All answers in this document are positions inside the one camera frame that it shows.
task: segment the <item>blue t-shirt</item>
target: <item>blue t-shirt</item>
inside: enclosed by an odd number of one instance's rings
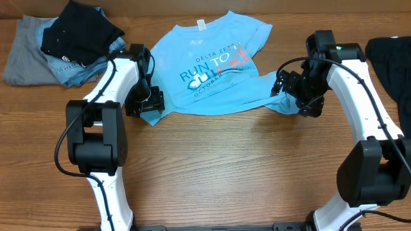
[[[284,92],[270,97],[275,72],[259,76],[251,59],[271,29],[231,11],[206,24],[205,30],[176,25],[151,50],[152,85],[164,92],[166,109],[141,117],[154,125],[171,112],[215,116],[263,105],[284,114],[298,112],[294,99]]]

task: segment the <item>white tag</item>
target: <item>white tag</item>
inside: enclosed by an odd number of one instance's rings
[[[197,24],[198,24],[198,30],[202,31],[202,30],[206,30],[206,23],[204,22],[204,19],[199,19],[197,20]]]

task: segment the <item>blue jeans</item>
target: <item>blue jeans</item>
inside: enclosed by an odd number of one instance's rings
[[[97,11],[99,11],[104,17],[105,14],[100,7],[94,7]],[[46,28],[51,27],[53,23],[56,21],[57,18],[45,23],[41,24],[35,32],[35,43],[41,48],[41,44],[43,41],[43,31]],[[126,46],[126,43],[123,39],[117,38],[109,48],[109,52],[113,52],[114,50],[123,49]],[[44,54],[48,61],[48,66],[50,67],[53,74],[59,80],[59,82],[66,86],[71,87],[73,85],[82,85],[86,80],[88,80],[91,76],[95,74],[99,74],[105,72],[107,68],[107,57],[103,56],[97,59],[93,64],[88,65],[87,67],[83,67],[77,62],[66,62],[60,58],[56,58],[51,55]]]

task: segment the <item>black cloth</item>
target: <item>black cloth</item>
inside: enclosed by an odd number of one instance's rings
[[[384,89],[398,103],[401,129],[411,138],[411,37],[371,39],[365,55]]]
[[[109,46],[124,32],[91,6],[73,1],[43,32],[41,51],[83,66],[109,53]]]

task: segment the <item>gray cloth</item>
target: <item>gray cloth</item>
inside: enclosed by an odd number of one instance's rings
[[[51,19],[23,16],[17,21],[17,32],[8,55],[3,80],[10,85],[60,85],[51,72],[44,53],[35,43],[37,26]],[[87,82],[97,80],[97,75]]]

